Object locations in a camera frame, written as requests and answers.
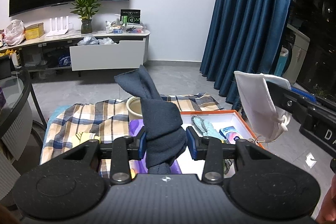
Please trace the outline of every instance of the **hand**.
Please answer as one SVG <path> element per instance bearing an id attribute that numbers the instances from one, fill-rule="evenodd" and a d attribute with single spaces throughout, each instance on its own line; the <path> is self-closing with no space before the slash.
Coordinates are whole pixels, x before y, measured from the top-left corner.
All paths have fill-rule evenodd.
<path id="1" fill-rule="evenodd" d="M 0 205 L 0 224 L 20 224 L 20 221 L 4 206 Z"/>
<path id="2" fill-rule="evenodd" d="M 325 195 L 319 215 L 315 221 L 324 224 L 326 221 L 336 220 L 336 175 L 333 176 L 331 187 Z"/>

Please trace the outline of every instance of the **white drawer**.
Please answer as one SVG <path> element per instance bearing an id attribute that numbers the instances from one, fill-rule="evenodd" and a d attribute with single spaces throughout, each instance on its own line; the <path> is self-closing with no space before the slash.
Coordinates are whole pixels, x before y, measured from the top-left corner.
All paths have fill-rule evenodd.
<path id="1" fill-rule="evenodd" d="M 145 41 L 70 47 L 72 70 L 138 68 L 143 64 Z"/>

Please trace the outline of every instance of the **gray cloth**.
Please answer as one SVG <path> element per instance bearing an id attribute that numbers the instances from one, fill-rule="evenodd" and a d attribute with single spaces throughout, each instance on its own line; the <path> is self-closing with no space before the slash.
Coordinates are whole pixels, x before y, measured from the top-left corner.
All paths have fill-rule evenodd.
<path id="1" fill-rule="evenodd" d="M 115 76 L 126 92 L 140 97 L 146 131 L 146 167 L 150 174 L 170 174 L 170 166 L 186 148 L 186 133 L 177 106 L 163 101 L 144 66 Z"/>

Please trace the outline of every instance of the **light blue cloth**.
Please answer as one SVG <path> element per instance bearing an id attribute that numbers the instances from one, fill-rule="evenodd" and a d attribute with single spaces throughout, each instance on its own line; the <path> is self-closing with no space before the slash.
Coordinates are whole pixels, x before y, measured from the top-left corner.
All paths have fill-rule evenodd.
<path id="1" fill-rule="evenodd" d="M 226 139 L 213 128 L 212 123 L 210 123 L 208 120 L 194 115 L 192 116 L 192 122 L 201 131 L 203 136 L 214 137 L 226 142 Z"/>

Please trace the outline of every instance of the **blue curtain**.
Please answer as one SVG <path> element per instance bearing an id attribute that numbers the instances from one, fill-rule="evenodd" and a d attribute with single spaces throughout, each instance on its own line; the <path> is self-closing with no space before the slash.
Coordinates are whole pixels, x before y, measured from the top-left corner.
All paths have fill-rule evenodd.
<path id="1" fill-rule="evenodd" d="M 216 0 L 200 71 L 239 107 L 233 72 L 269 73 L 290 0 Z"/>

